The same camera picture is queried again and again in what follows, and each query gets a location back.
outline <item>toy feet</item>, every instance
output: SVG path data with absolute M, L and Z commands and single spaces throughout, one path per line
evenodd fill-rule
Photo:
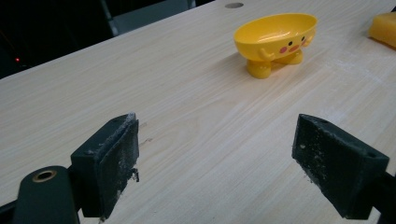
M 274 60 L 274 63 L 297 64 L 303 61 L 303 57 L 303 52 L 299 49 L 291 55 Z
M 247 60 L 247 70 L 253 77 L 266 78 L 271 75 L 271 63 Z

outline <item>yellow object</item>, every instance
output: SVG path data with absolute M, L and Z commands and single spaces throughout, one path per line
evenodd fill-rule
M 317 19 L 308 14 L 286 13 L 248 22 L 233 35 L 239 53 L 247 58 L 247 70 L 256 78 L 271 75 L 271 62 L 297 64 L 303 60 L 300 47 L 315 35 Z
M 369 35 L 396 48 L 396 12 L 375 16 Z

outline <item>light wood grain surface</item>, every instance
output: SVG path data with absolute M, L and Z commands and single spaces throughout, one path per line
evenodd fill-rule
M 140 120 L 141 182 L 106 223 L 376 223 L 342 219 L 291 158 L 298 115 L 391 157 L 396 51 L 367 35 L 392 0 L 218 0 L 0 80 L 0 204 L 109 119 Z M 304 61 L 251 77 L 233 32 L 263 16 L 318 17 Z M 83 218 L 82 223 L 98 223 Z

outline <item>yellow soap dish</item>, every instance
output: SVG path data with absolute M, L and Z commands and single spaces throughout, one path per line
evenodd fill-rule
M 236 30 L 233 40 L 247 58 L 247 70 L 256 78 L 271 75 L 271 62 L 297 64 L 303 60 L 301 47 L 315 35 L 317 19 L 308 14 L 285 13 L 248 22 Z

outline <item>pink cheek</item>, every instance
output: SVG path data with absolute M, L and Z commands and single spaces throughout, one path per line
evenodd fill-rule
M 284 53 L 284 52 L 286 52 L 286 50 L 288 50 L 288 48 L 283 47 L 283 48 L 280 49 L 279 53 Z

